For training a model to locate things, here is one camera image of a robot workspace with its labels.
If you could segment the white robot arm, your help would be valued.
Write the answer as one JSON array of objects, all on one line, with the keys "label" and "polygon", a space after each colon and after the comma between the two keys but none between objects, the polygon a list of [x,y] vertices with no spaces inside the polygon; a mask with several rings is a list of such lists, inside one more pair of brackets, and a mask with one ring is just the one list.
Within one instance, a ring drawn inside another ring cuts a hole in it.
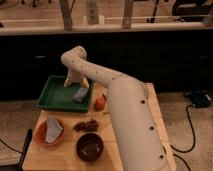
[{"label": "white robot arm", "polygon": [[124,171],[171,171],[142,81],[88,62],[82,46],[63,53],[61,62],[68,69],[65,86],[87,77],[107,88],[107,107]]}]

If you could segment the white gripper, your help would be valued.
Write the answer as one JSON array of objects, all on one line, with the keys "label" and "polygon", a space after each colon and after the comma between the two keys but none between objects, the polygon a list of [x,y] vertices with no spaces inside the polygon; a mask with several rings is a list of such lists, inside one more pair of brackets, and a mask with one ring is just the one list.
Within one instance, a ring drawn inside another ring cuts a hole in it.
[{"label": "white gripper", "polygon": [[68,76],[64,81],[64,87],[67,88],[72,83],[81,83],[82,87],[87,88],[87,89],[89,89],[89,87],[90,87],[87,78],[83,74],[81,74],[75,70],[69,70]]}]

